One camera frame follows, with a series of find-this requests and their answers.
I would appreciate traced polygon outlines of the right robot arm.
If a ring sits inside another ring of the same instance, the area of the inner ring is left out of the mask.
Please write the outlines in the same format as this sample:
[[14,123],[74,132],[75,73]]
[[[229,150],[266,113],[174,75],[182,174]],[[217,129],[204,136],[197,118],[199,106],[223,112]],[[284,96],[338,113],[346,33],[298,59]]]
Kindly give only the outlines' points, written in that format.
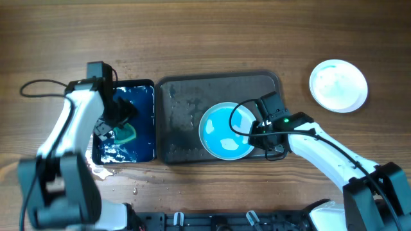
[[324,201],[309,217],[316,230],[410,230],[410,185],[395,163],[379,165],[329,136],[308,115],[255,121],[251,145],[273,150],[282,145],[323,172],[341,191],[344,202]]

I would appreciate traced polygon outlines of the white plate blue stain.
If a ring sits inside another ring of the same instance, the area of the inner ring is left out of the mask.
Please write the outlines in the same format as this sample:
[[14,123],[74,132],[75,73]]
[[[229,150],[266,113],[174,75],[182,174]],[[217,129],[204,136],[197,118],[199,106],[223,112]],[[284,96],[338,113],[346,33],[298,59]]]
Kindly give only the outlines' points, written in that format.
[[369,93],[367,80],[359,68],[338,59],[318,64],[310,74],[309,88],[320,106],[336,113],[358,110]]

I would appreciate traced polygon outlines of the green yellow sponge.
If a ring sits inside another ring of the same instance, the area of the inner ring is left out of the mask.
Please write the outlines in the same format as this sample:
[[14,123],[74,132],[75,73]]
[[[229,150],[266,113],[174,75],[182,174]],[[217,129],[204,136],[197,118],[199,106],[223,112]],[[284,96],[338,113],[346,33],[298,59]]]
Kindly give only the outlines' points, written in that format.
[[114,128],[113,132],[115,144],[128,143],[137,137],[135,128],[129,123],[124,124],[122,128]]

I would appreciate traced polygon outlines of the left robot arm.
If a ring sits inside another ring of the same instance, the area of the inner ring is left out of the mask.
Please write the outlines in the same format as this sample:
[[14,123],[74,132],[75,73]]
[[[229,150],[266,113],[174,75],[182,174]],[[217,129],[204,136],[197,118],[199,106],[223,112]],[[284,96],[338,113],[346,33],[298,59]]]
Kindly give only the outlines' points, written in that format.
[[132,105],[114,100],[113,83],[105,77],[72,81],[65,88],[64,107],[48,139],[35,158],[17,166],[20,230],[26,220],[37,230],[143,230],[130,204],[101,198],[84,158],[91,134],[103,137],[123,126]]

